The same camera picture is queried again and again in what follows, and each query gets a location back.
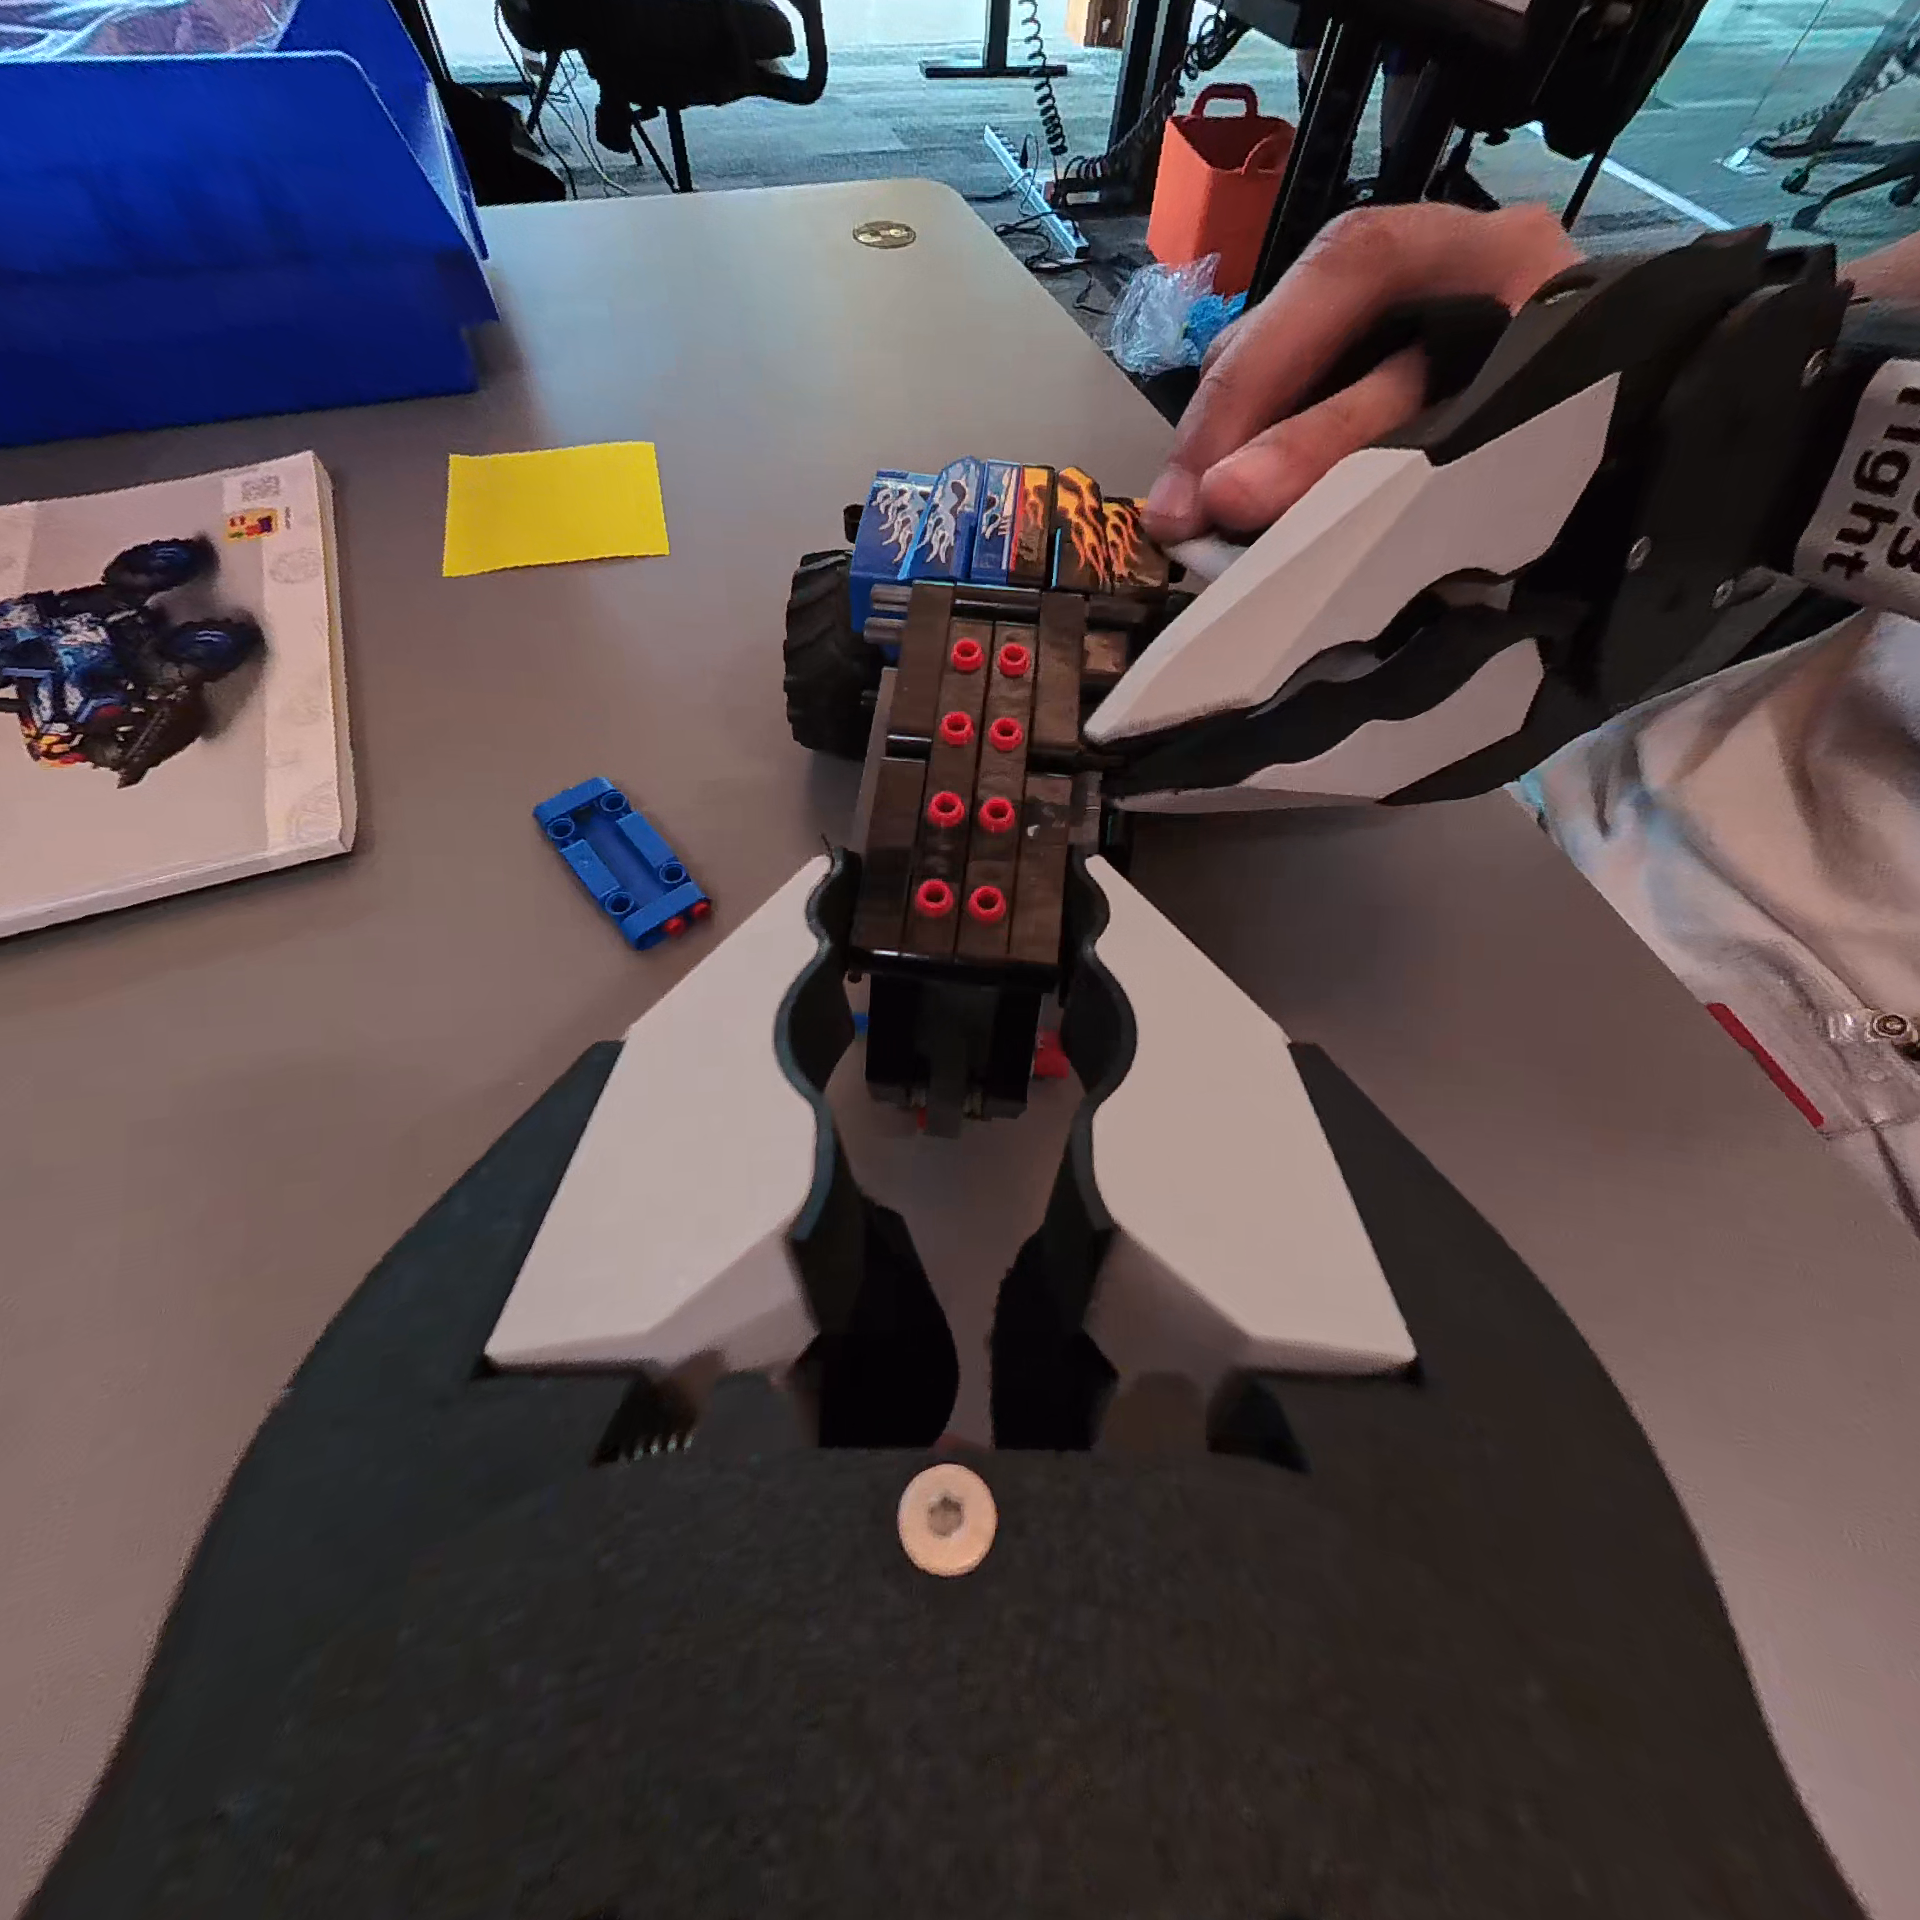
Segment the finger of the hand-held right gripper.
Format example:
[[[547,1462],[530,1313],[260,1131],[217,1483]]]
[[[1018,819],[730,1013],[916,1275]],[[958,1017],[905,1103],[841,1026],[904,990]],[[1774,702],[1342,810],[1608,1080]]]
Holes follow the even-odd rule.
[[[1088,738],[1247,714],[1323,653],[1377,640],[1417,593],[1536,563],[1601,466],[1619,385],[1604,376],[1449,465],[1417,448],[1342,459],[1145,648]]]
[[[1534,638],[1426,640],[1363,680],[1319,681],[1194,727],[1111,778],[1135,815],[1372,807],[1522,731],[1546,686]]]

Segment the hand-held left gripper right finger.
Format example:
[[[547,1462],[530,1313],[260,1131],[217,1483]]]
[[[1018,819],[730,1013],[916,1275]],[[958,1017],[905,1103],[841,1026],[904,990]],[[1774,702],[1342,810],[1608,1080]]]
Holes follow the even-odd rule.
[[[1070,865],[1080,1081],[1041,1225],[999,1286],[992,1445],[1083,1451],[1113,1417],[1228,1448],[1268,1379],[1419,1360],[1282,1026],[1105,857]]]

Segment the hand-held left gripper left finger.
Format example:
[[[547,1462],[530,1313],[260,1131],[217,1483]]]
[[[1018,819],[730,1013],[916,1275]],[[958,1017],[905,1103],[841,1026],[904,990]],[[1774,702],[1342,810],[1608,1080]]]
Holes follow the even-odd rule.
[[[800,1381],[830,1449],[948,1426],[953,1334],[899,1213],[870,1198],[827,1089],[855,856],[819,856],[627,1033],[484,1359]]]

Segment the black lego truck model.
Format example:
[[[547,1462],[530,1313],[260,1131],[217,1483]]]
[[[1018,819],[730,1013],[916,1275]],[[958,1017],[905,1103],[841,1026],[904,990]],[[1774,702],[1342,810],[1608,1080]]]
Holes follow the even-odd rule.
[[[1126,840],[1092,709],[1191,602],[1135,497],[1082,466],[884,470],[808,551],[784,607],[784,709],[860,759],[849,974],[867,1087],[953,1137],[1066,1074],[1076,851]]]

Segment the blue lego plate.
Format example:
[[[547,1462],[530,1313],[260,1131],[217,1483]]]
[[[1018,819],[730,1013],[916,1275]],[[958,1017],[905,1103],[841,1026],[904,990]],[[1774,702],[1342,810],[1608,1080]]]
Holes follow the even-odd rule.
[[[705,888],[610,781],[574,785],[538,802],[534,819],[627,946],[650,951],[708,921]]]

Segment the lego instruction booklet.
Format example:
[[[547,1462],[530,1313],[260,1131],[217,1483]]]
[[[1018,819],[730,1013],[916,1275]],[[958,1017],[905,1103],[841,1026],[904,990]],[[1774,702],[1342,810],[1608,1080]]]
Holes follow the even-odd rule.
[[[2,510],[8,941],[352,851],[311,450]]]

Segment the crumpled blue plastic bag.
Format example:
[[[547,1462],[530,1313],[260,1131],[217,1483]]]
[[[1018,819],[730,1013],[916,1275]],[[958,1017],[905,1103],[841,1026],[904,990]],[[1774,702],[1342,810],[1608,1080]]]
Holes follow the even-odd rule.
[[[1216,267],[1219,254],[1206,254],[1178,267],[1150,264],[1135,272],[1106,318],[1111,362],[1132,378],[1200,369],[1247,307],[1247,294],[1214,288]]]

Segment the person's white shirt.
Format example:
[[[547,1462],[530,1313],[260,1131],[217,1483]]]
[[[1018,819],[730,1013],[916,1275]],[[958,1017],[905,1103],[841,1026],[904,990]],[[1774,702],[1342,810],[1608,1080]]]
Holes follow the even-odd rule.
[[[1510,794],[1915,1231],[1915,623],[1855,614]]]

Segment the red tote bag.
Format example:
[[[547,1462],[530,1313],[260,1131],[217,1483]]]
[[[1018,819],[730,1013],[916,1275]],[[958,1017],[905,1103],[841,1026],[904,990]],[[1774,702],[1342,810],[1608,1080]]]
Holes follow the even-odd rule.
[[[1212,290],[1244,295],[1279,205],[1294,126],[1244,82],[1207,85],[1164,130],[1145,247],[1183,271],[1214,259]]]

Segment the black metal stand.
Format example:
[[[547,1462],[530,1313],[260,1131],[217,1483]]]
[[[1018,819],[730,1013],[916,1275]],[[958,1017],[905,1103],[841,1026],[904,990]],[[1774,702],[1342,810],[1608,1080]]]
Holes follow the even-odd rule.
[[[1228,11],[1311,63],[1248,305],[1260,305],[1344,210],[1475,205],[1457,182],[1476,138],[1472,85],[1500,43],[1472,30],[1467,5],[1305,2],[1228,5]]]

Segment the white power strip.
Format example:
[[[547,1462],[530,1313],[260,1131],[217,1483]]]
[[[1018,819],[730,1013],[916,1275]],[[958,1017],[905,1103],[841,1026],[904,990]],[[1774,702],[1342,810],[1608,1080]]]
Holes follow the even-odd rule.
[[[1047,256],[1066,267],[1088,264],[1092,259],[1090,240],[1074,221],[1051,205],[1051,175],[1022,160],[1020,152],[992,125],[982,128],[982,142],[1003,179],[1003,191],[996,191],[999,198],[1015,205],[1010,233],[1043,240]]]

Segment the yellow sticky note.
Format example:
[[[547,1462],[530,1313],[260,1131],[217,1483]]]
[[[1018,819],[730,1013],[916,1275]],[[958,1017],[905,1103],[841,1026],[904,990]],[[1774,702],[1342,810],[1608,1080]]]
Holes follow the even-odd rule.
[[[448,455],[447,578],[668,554],[651,442]]]

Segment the black office chair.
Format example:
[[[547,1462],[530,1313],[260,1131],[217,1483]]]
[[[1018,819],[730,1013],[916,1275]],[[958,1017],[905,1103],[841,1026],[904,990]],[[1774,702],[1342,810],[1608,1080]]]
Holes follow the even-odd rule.
[[[498,2],[497,26],[538,57],[528,130],[569,57],[595,82],[592,139],[694,191],[684,113],[745,101],[816,105],[830,75],[819,2]]]

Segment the blue plastic storage bin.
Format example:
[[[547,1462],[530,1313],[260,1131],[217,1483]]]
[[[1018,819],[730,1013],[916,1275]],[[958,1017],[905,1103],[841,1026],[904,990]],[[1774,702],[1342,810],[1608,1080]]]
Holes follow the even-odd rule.
[[[471,394],[473,191],[394,5],[222,53],[4,50],[2,442]]]

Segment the clear plastic bag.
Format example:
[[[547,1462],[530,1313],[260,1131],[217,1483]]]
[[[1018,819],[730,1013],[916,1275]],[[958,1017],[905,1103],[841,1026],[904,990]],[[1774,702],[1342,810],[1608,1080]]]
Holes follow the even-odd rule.
[[[297,2],[2,2],[2,63],[259,56],[295,14]]]

